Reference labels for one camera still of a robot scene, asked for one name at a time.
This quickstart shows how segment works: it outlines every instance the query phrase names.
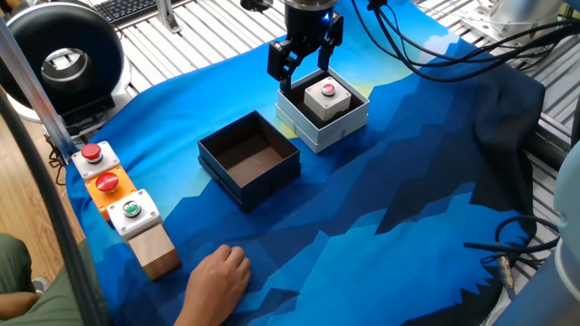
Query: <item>keyboard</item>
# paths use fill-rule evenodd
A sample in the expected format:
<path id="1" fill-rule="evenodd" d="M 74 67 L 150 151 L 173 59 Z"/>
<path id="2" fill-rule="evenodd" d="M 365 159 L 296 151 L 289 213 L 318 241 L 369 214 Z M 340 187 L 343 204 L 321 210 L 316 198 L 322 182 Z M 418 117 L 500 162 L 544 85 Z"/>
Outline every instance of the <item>keyboard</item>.
<path id="1" fill-rule="evenodd" d="M 183 0 L 171 0 L 175 4 Z M 135 21 L 157 11 L 156 0 L 109 0 L 94 7 L 101 16 L 115 26 Z"/>

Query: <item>red emergency stop button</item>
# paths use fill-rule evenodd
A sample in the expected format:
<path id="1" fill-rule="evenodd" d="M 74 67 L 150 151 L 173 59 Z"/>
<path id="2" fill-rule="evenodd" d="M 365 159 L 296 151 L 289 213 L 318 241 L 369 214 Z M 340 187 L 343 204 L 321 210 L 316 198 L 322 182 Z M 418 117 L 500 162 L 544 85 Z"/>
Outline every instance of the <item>red emergency stop button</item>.
<path id="1" fill-rule="evenodd" d="M 82 148 L 81 154 L 89 163 L 97 163 L 102 158 L 101 146 L 97 144 L 88 144 Z"/>
<path id="2" fill-rule="evenodd" d="M 102 192 L 110 192 L 119 186 L 119 177 L 116 174 L 107 172 L 97 177 L 95 186 Z"/>

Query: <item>white box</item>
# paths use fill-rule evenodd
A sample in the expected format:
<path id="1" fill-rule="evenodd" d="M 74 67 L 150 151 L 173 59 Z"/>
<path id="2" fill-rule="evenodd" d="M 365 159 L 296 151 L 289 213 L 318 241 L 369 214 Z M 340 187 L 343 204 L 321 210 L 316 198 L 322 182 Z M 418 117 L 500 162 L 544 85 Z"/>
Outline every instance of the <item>white box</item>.
<path id="1" fill-rule="evenodd" d="M 289 99 L 287 99 L 287 97 L 282 93 L 282 91 L 278 91 L 278 103 L 276 105 L 276 107 L 279 109 L 276 110 L 276 112 L 283 112 L 286 116 L 286 119 L 290 120 L 289 123 L 286 123 L 288 127 L 292 128 L 290 124 L 294 124 L 297 127 L 297 129 L 300 130 L 300 134 L 297 133 L 298 137 L 300 137 L 300 139 L 302 139 L 305 143 L 310 142 L 317 144 L 318 151 L 327 148 L 336 141 L 340 140 L 343 136 L 346 136 L 349 133 L 355 131 L 356 129 L 362 127 L 364 124 L 359 125 L 361 121 L 365 121 L 364 123 L 366 124 L 369 111 L 370 102 L 367 98 L 365 98 L 361 93 L 359 93 L 351 84 L 346 82 L 346 80 L 343 79 L 334 70 L 329 69 L 328 72 L 333 78 L 335 78 L 338 82 L 340 82 L 346 90 L 348 90 L 352 94 L 351 101 L 354 101 L 354 98 L 357 98 L 362 102 L 361 106 L 355 108 L 354 110 L 351 110 L 350 112 L 343 115 L 341 118 L 333 121 L 332 123 L 326 125 L 325 127 L 318 129 Z M 324 72 L 318 70 L 305 76 L 299 81 L 293 82 L 292 89 L 295 89 L 300 85 L 310 82 L 313 78 L 316 78 L 321 74 L 324 74 Z"/>
<path id="2" fill-rule="evenodd" d="M 123 207 L 131 201 L 137 202 L 140 205 L 140 212 L 133 217 L 127 217 L 123 213 Z M 109 212 L 113 226 L 115 226 L 115 229 L 125 242 L 128 242 L 130 239 L 149 230 L 155 225 L 163 224 L 160 211 L 144 189 L 138 190 L 118 202 L 109 205 L 107 212 Z"/>
<path id="3" fill-rule="evenodd" d="M 275 106 L 275 115 L 278 116 L 278 118 L 280 118 L 280 120 L 283 123 L 285 123 L 286 126 L 288 126 L 288 128 L 290 128 L 315 154 L 320 153 L 324 149 L 327 149 L 328 147 L 333 145 L 338 140 L 343 139 L 344 137 L 358 130 L 360 127 L 363 127 L 369 118 L 369 115 L 367 114 L 363 119 L 350 124 L 348 128 L 343 130 L 343 132 L 333 135 L 331 138 L 327 139 L 324 143 L 318 144 L 314 142 L 312 139 L 308 138 L 308 136 L 306 136 L 306 134 L 299 127 L 297 127 L 292 122 L 292 120 L 290 120 L 290 118 L 288 118 L 288 116 L 285 115 L 282 110 L 280 110 L 280 108 L 277 105 Z"/>
<path id="4" fill-rule="evenodd" d="M 328 121 L 336 113 L 347 110 L 351 106 L 351 93 L 329 76 L 304 90 L 304 104 L 318 118 Z"/>
<path id="5" fill-rule="evenodd" d="M 82 156 L 81 151 L 72 154 L 72 162 L 74 162 L 74 165 L 79 170 L 79 173 L 85 182 L 98 177 L 102 173 L 115 168 L 120 164 L 117 154 L 115 154 L 108 142 L 102 141 L 98 145 L 101 147 L 102 153 L 102 159 L 99 163 L 89 163 L 87 159 Z"/>

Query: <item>wooden block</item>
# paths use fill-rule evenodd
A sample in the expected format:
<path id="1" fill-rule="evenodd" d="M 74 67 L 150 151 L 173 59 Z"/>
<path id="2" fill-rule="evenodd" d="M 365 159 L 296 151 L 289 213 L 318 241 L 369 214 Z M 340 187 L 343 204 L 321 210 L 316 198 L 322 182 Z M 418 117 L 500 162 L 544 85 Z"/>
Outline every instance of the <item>wooden block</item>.
<path id="1" fill-rule="evenodd" d="M 127 175 L 127 172 L 122 167 L 116 167 L 108 170 L 105 173 L 113 173 L 119 179 L 118 186 L 112 191 L 101 191 L 97 188 L 97 179 L 99 177 L 93 178 L 87 182 L 85 182 L 85 186 L 87 190 L 89 190 L 89 194 L 91 194 L 92 200 L 94 204 L 97 206 L 101 215 L 105 218 L 105 220 L 109 221 L 109 213 L 107 212 L 107 206 L 110 204 L 114 204 L 119 200 L 125 198 L 126 196 L 130 195 L 137 191 L 131 179 Z"/>
<path id="2" fill-rule="evenodd" d="M 181 265 L 178 252 L 163 225 L 155 225 L 135 236 L 129 240 L 129 246 L 152 281 Z"/>

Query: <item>open box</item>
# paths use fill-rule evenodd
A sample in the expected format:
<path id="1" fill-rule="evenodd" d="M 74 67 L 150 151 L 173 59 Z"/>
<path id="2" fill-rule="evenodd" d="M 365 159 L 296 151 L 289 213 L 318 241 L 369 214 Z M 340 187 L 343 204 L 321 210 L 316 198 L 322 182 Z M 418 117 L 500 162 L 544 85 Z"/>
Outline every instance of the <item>open box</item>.
<path id="1" fill-rule="evenodd" d="M 305 89 L 332 76 L 352 94 L 347 110 L 322 121 L 305 104 Z M 314 152 L 318 153 L 364 126 L 368 120 L 369 100 L 334 70 L 318 70 L 292 83 L 289 95 L 278 91 L 276 115 Z"/>
<path id="2" fill-rule="evenodd" d="M 257 111 L 198 146 L 199 164 L 245 212 L 300 176 L 300 151 Z"/>

